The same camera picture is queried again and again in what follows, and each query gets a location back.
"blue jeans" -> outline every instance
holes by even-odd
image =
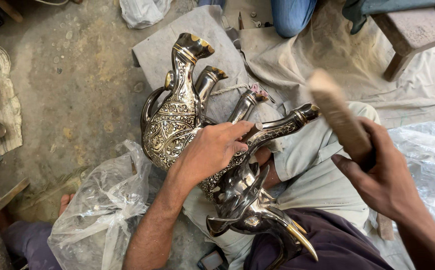
[[[274,27],[283,38],[293,37],[308,24],[317,0],[271,0]]]
[[[2,234],[2,240],[12,253],[25,257],[29,270],[61,270],[47,245],[52,224],[16,221]]]

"concrete floor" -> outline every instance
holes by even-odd
[[[174,0],[163,21],[138,30],[127,28],[118,0],[13,5],[24,21],[5,17],[0,46],[10,56],[21,102],[23,145],[0,162],[0,196],[23,177],[31,180],[28,192],[40,191],[76,168],[117,157],[115,146],[125,139],[139,142],[141,109],[152,89],[133,67],[131,47],[193,8],[192,0]],[[181,213],[169,267],[197,269],[212,246]]]

